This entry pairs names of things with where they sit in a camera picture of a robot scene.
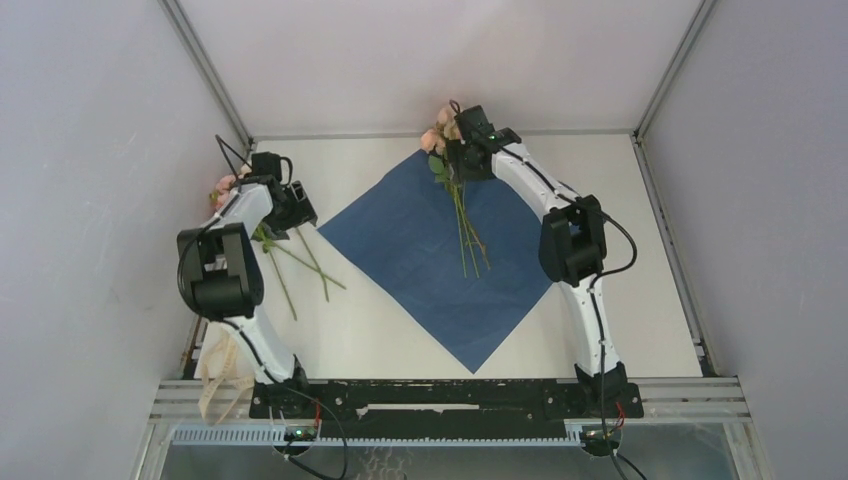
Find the peach fake rose stem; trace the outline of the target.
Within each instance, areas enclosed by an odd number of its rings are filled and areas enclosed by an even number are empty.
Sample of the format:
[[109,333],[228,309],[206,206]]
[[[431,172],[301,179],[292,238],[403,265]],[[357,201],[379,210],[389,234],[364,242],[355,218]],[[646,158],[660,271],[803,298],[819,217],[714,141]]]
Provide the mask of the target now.
[[472,268],[474,276],[479,279],[481,270],[478,261],[481,260],[486,269],[490,269],[491,265],[486,246],[481,242],[468,216],[466,183],[459,177],[459,167],[450,165],[450,160],[454,159],[455,155],[448,153],[448,143],[462,139],[457,121],[461,111],[460,105],[450,100],[448,105],[439,111],[435,123],[420,137],[420,147],[428,155],[427,163],[434,175],[434,181],[443,186],[454,204],[463,276],[467,278],[469,268]]

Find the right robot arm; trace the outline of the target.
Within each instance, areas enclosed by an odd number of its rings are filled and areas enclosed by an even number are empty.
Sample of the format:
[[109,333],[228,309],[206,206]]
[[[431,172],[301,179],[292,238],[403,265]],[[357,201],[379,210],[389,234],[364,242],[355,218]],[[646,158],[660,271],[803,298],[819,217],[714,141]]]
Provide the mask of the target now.
[[608,249],[605,228],[619,224],[593,195],[581,195],[548,173],[510,128],[496,129],[481,106],[449,108],[459,131],[447,142],[447,160],[462,180],[498,179],[540,222],[538,259],[563,293],[577,342],[578,402],[592,416],[605,415],[628,383],[613,344],[603,302]]

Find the blue wrapping paper sheet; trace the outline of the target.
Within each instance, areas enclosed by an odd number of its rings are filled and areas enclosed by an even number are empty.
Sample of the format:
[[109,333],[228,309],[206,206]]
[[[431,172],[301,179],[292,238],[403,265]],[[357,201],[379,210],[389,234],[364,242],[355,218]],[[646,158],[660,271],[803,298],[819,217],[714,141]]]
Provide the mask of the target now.
[[460,246],[454,201],[417,151],[319,232],[475,372],[552,283],[539,219],[508,185],[468,183],[465,207],[484,255]]

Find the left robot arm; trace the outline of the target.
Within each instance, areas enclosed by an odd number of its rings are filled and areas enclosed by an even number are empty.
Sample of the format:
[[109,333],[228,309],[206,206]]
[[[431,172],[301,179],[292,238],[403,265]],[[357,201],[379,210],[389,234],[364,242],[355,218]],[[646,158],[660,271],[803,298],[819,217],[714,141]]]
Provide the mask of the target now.
[[293,351],[274,330],[263,307],[264,277],[252,239],[284,239],[317,220],[293,163],[272,152],[251,157],[223,205],[202,226],[177,236],[177,287],[187,307],[215,323],[251,363],[258,384],[275,387],[274,404],[290,417],[305,414],[313,394]]

